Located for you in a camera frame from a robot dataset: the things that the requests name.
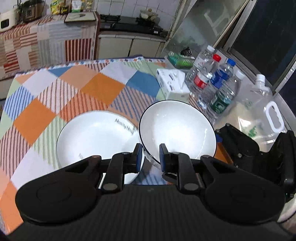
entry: white handle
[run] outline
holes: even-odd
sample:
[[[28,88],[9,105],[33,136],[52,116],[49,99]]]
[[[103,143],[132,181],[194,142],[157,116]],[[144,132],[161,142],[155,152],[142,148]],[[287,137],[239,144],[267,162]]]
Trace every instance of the white handle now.
[[[269,110],[270,110],[271,107],[274,108],[274,111],[276,112],[276,115],[277,115],[277,117],[278,117],[278,119],[279,119],[279,122],[280,122],[280,124],[281,124],[281,126],[280,126],[279,128],[275,128],[275,127],[274,127],[274,123],[272,122],[272,119],[271,119],[271,117],[270,117]],[[280,113],[280,111],[279,111],[279,108],[277,107],[277,104],[276,104],[274,101],[270,101],[270,102],[265,106],[265,108],[266,108],[266,109],[265,109],[265,115],[266,115],[266,117],[267,117],[267,119],[268,119],[268,122],[269,122],[269,124],[270,124],[270,127],[271,127],[272,131],[275,132],[275,133],[280,133],[281,131],[283,131],[285,125],[284,125],[284,121],[283,121],[283,118],[282,118],[282,116],[281,116],[281,113]]]

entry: white bowl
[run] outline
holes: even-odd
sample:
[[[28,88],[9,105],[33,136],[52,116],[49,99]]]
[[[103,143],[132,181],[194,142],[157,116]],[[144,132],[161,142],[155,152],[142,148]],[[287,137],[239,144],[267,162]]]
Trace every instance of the white bowl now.
[[[148,107],[140,119],[139,134],[146,158],[157,167],[162,143],[169,152],[182,152],[192,159],[216,153],[210,122],[199,110],[181,101],[164,100]]]
[[[128,119],[110,111],[89,111],[64,126],[57,139],[56,155],[60,166],[66,167],[92,155],[110,159],[116,153],[133,152],[137,143],[138,130]],[[130,184],[137,175],[125,174],[124,184]]]

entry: blue bottle cap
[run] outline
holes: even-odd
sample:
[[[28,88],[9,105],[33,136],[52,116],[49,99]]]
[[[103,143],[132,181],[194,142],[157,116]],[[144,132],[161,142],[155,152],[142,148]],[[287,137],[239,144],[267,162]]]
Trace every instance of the blue bottle cap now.
[[[234,67],[235,64],[236,64],[236,63],[235,63],[232,59],[230,59],[230,58],[227,60],[227,63],[228,63],[230,66],[232,66],[232,67]]]

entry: ribbed black surface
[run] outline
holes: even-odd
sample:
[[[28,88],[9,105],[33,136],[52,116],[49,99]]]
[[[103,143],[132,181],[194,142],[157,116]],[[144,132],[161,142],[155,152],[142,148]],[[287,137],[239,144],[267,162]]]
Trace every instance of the ribbed black surface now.
[[[291,240],[277,223],[240,226],[208,212],[200,199],[175,186],[126,185],[104,195],[83,218],[62,226],[22,224],[12,241],[145,241],[145,240]]]

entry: white spout cap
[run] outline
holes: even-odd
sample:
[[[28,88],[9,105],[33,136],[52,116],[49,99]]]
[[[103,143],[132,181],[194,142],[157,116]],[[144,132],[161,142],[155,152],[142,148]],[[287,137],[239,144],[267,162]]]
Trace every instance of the white spout cap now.
[[[242,80],[245,77],[245,75],[239,69],[235,73],[235,76],[238,77],[240,80]]]
[[[208,45],[207,49],[211,52],[211,53],[214,53],[215,49],[211,46],[211,45]]]
[[[265,84],[265,76],[262,74],[256,75],[256,83],[263,83]]]

